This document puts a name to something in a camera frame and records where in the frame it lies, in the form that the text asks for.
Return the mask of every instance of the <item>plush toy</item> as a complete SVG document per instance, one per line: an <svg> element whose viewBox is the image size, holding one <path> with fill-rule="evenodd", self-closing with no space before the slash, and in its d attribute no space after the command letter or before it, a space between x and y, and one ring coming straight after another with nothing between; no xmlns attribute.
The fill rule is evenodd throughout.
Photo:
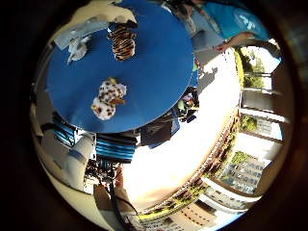
<svg viewBox="0 0 308 231"><path fill-rule="evenodd" d="M136 34L127 27L116 25L113 31L109 30L107 39L113 42L112 48L117 61L124 61L135 55L135 38Z"/></svg>
<svg viewBox="0 0 308 231"><path fill-rule="evenodd" d="M68 52L70 55L67 59L67 64L70 64L72 61L78 61L86 55L88 51L86 43L90 38L91 36L85 38L77 37L69 43Z"/></svg>
<svg viewBox="0 0 308 231"><path fill-rule="evenodd" d="M102 119L110 119L116 113L116 105L125 104L123 96L126 94L126 86L109 77L99 87L98 96L93 99L91 109L95 115Z"/></svg>

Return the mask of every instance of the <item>person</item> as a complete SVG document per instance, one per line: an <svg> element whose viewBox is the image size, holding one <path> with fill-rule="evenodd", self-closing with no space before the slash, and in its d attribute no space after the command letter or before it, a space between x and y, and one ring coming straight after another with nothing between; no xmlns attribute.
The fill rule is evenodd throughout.
<svg viewBox="0 0 308 231"><path fill-rule="evenodd" d="M184 21L195 51L216 48L223 53L248 39L269 40L270 33L261 20L247 8L205 0L183 3L191 23Z"/></svg>
<svg viewBox="0 0 308 231"><path fill-rule="evenodd" d="M141 225L137 211L131 204L124 188L123 170L123 164L118 164L115 172L115 181L111 183L114 185L115 195L111 195L110 189L108 189L108 184L94 186L93 197L95 204L99 213L109 225L111 225L115 230L123 230L123 227L121 227L116 219L114 206L111 200L111 196L115 196L120 215L128 225L126 227L127 230L144 231L146 229Z"/></svg>

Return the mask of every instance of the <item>table top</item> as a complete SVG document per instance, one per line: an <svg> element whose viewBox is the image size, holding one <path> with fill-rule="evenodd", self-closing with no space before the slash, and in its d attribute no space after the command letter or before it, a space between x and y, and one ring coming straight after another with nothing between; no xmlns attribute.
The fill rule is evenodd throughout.
<svg viewBox="0 0 308 231"><path fill-rule="evenodd" d="M184 25L153 3L126 0L136 14L136 54L118 62L108 32L92 34L86 56L66 64L67 49L55 47L49 64L46 91L58 114L68 123L96 133L129 131L167 112L190 83L193 47ZM115 115L101 120L91 110L93 98L108 77L127 86L126 104L117 105Z"/></svg>

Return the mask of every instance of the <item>tree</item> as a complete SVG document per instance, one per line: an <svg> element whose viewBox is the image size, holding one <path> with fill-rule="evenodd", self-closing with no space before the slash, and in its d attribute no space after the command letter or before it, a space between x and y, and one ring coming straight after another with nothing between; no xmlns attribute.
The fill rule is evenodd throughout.
<svg viewBox="0 0 308 231"><path fill-rule="evenodd" d="M242 162L245 162L248 160L249 155L247 153L244 153L242 151L237 151L234 155L234 157L231 160L231 164L238 165Z"/></svg>
<svg viewBox="0 0 308 231"><path fill-rule="evenodd" d="M257 129L257 119L251 116L244 115L242 117L241 128L245 131L254 132Z"/></svg>

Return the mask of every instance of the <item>green foliage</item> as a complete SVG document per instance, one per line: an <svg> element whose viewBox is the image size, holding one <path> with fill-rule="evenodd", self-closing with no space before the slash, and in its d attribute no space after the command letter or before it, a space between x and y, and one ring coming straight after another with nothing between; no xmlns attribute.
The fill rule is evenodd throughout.
<svg viewBox="0 0 308 231"><path fill-rule="evenodd" d="M250 117L247 115L244 115L242 117L241 128L245 131L255 131L257 129L257 124L257 119L255 119L254 117Z"/></svg>
<svg viewBox="0 0 308 231"><path fill-rule="evenodd" d="M234 165L238 165L241 162L245 162L248 159L248 154L242 152L242 151L237 151L234 155L234 157L231 160L231 163Z"/></svg>
<svg viewBox="0 0 308 231"><path fill-rule="evenodd" d="M263 88L264 82L260 77L244 76L245 88Z"/></svg>
<svg viewBox="0 0 308 231"><path fill-rule="evenodd" d="M256 59L256 65L252 66L252 70L254 72L264 72L265 68L263 66L263 61L258 57L256 57L255 59Z"/></svg>

